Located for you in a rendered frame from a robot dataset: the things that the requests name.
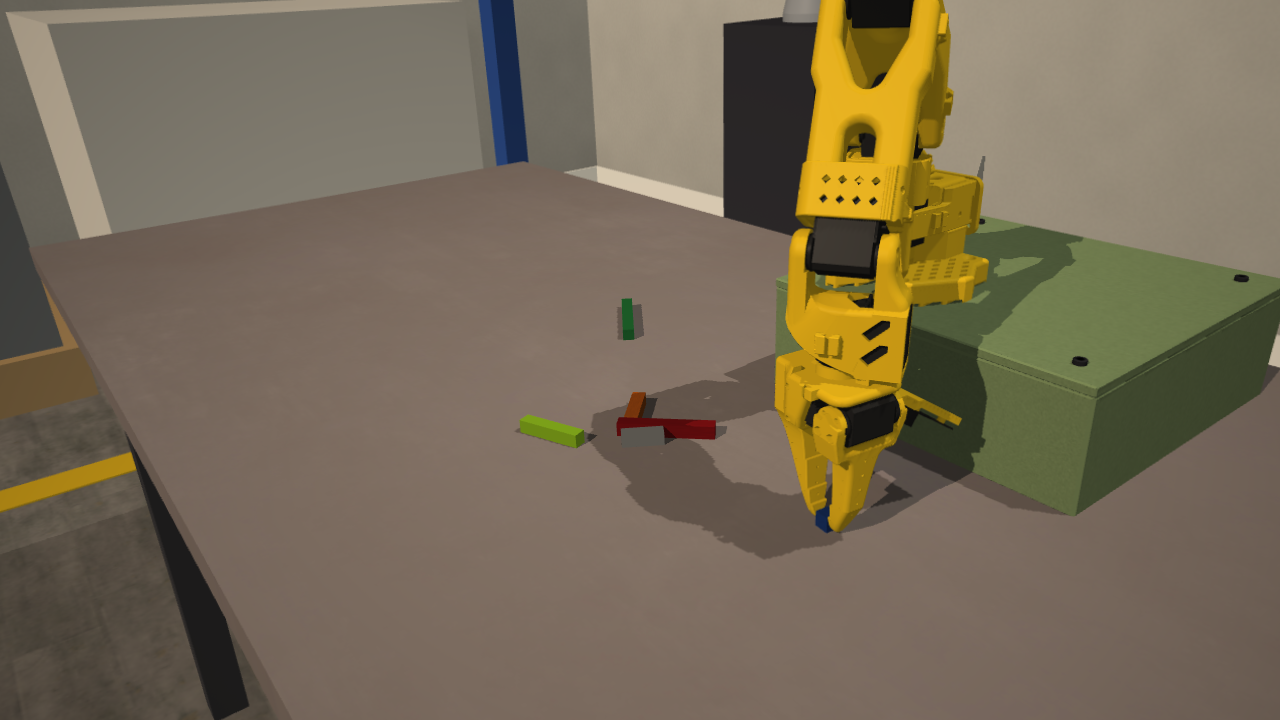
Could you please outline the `orange rod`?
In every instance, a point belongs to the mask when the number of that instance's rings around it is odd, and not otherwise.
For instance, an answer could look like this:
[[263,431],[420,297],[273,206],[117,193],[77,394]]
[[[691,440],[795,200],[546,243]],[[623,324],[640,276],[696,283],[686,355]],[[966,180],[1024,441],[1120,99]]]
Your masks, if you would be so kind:
[[646,392],[634,392],[628,401],[628,407],[625,413],[625,416],[643,418],[645,406],[646,406]]

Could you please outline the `dark red rod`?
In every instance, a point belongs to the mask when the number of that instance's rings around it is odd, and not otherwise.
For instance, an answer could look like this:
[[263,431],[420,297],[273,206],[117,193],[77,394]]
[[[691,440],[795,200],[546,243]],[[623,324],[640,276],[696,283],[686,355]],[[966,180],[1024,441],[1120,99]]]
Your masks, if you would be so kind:
[[663,427],[664,438],[716,439],[716,420],[620,416],[616,427],[617,436],[621,428]]

